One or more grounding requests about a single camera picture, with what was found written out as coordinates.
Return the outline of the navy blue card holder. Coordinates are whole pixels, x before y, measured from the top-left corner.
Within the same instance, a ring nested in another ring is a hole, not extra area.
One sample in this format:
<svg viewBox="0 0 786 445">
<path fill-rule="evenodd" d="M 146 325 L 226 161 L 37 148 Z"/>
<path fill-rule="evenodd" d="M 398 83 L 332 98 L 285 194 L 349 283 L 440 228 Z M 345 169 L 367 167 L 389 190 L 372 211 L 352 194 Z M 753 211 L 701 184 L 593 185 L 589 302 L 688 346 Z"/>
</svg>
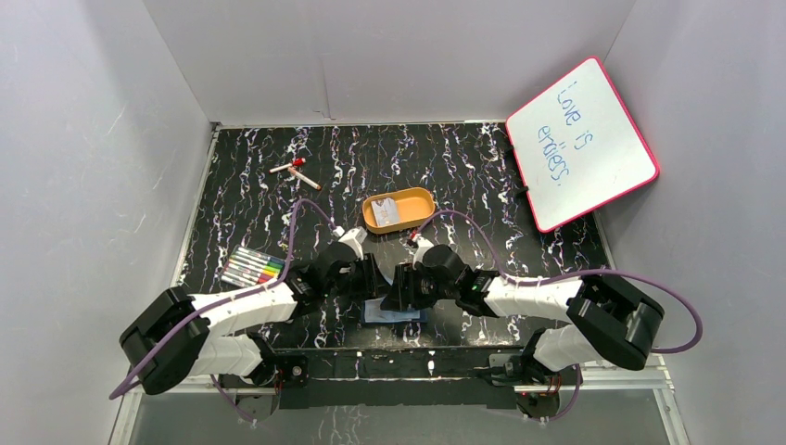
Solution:
<svg viewBox="0 0 786 445">
<path fill-rule="evenodd" d="M 368 299 L 361 305 L 363 324 L 425 323 L 427 313 L 423 310 L 389 311 L 382 309 L 384 298 Z"/>
</svg>

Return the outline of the orange oval tray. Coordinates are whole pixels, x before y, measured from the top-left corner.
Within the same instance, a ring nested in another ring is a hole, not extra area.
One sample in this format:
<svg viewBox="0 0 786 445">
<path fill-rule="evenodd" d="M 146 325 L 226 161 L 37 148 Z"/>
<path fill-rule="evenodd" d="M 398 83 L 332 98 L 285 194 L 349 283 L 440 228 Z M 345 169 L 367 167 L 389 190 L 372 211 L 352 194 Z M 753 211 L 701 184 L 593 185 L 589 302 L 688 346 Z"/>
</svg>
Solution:
<svg viewBox="0 0 786 445">
<path fill-rule="evenodd" d="M 372 214 L 373 199 L 392 197 L 398 204 L 400 222 L 387 227 L 377 227 Z M 437 205 L 432 194 L 422 187 L 411 187 L 395 192 L 367 197 L 361 211 L 366 228 L 375 235 L 384 235 L 418 227 L 436 211 Z"/>
</svg>

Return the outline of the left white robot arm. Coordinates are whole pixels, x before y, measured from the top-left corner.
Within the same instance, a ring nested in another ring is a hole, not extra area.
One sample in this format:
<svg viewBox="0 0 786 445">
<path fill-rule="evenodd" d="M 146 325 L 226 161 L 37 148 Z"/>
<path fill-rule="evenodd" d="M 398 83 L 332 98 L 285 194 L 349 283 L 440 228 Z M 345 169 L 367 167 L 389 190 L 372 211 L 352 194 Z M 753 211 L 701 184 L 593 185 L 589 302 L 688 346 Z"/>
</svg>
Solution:
<svg viewBox="0 0 786 445">
<path fill-rule="evenodd" d="M 265 284 L 217 294 L 170 287 L 120 335 L 132 369 L 113 394 L 139 385 L 158 395 L 198 375 L 236 375 L 265 386 L 275 378 L 277 362 L 250 327 L 308 315 L 334 296 L 377 299 L 389 284 L 373 254 L 334 242 L 310 261 L 287 264 Z"/>
</svg>

